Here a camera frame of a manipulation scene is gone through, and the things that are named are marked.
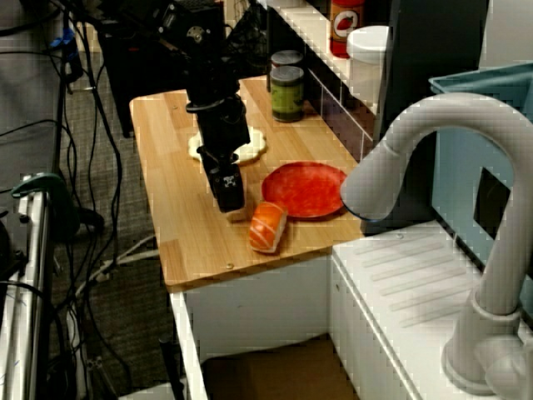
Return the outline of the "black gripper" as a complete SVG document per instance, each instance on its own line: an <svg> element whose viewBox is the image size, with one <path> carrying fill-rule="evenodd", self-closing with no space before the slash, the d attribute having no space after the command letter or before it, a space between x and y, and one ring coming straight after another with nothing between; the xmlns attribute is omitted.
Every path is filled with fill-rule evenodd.
<svg viewBox="0 0 533 400"><path fill-rule="evenodd" d="M246 107L240 97L226 97L195 104L202 145L198 149L212 196L221 213L245 206L240 168L234 164L236 150L250 142Z"/></svg>

